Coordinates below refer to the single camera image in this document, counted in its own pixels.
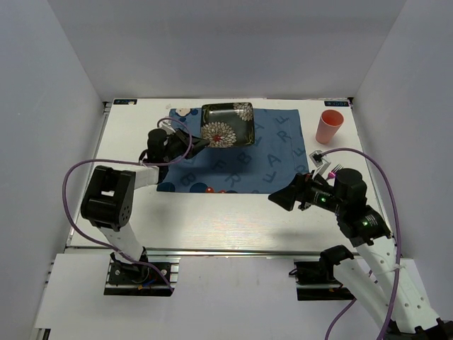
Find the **black floral square plate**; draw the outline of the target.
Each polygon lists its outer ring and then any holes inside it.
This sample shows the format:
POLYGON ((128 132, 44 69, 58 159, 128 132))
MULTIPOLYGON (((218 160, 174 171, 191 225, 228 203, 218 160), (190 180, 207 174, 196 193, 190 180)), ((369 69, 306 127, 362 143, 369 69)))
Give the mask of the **black floral square plate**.
POLYGON ((249 102, 203 105, 201 138, 211 148, 245 147, 255 143, 253 106, 249 102))

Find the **blue cartoon print cloth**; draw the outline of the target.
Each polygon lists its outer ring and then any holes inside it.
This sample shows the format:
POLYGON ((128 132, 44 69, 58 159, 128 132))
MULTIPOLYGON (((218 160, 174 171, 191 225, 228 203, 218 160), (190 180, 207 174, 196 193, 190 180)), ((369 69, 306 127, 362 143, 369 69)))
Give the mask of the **blue cartoon print cloth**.
POLYGON ((309 165, 298 110, 254 110, 255 142, 206 148, 170 167, 161 192, 273 193, 309 165))

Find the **pink plastic cup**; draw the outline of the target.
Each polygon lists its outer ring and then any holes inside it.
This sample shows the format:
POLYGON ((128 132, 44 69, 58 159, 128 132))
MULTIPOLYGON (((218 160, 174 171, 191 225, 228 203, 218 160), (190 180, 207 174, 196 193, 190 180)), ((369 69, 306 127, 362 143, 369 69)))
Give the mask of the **pink plastic cup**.
POLYGON ((343 115, 336 110, 325 110, 319 119, 316 131, 316 141, 321 144, 328 144, 339 128, 344 123, 343 115))

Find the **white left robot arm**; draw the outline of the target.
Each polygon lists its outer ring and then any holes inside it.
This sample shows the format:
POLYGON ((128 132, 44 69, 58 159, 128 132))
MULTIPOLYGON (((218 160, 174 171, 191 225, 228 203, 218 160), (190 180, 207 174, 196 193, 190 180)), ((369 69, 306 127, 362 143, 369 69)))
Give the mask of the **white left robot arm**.
POLYGON ((171 164, 191 159, 210 142, 189 133, 156 128, 148 133, 147 148, 139 156, 137 170, 97 166, 81 204, 81 216, 96 227, 113 250, 112 260, 126 265, 125 274, 135 283, 149 276, 145 249, 130 224, 134 192, 162 183, 171 164))

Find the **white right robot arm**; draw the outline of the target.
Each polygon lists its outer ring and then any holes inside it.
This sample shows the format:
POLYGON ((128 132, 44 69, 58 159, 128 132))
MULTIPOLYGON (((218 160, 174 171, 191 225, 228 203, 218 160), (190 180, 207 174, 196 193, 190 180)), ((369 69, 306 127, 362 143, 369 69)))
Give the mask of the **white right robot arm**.
POLYGON ((367 185, 354 169, 341 169, 333 185, 320 175, 297 174, 269 200, 291 211, 317 206, 335 214, 343 235, 365 260, 370 274, 343 245, 321 252, 320 275, 342 283, 384 328, 380 339, 451 339, 452 322, 444 321, 417 289, 400 257, 391 231, 381 215, 367 204, 367 185))

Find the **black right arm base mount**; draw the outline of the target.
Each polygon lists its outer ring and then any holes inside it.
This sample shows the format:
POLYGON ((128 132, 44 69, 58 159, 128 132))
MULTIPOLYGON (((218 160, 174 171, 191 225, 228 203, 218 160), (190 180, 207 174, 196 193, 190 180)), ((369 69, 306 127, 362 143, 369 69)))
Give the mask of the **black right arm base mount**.
POLYGON ((296 281, 298 301, 351 301, 352 293, 318 261, 297 261, 288 273, 296 281))

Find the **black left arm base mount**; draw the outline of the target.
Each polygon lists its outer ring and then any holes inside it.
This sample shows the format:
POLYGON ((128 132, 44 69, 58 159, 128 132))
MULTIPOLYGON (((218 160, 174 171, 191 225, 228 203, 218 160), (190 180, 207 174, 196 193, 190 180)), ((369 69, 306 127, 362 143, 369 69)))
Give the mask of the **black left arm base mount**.
POLYGON ((176 263, 152 262, 156 270, 123 263, 112 253, 103 294, 106 296, 170 297, 176 286, 176 263))

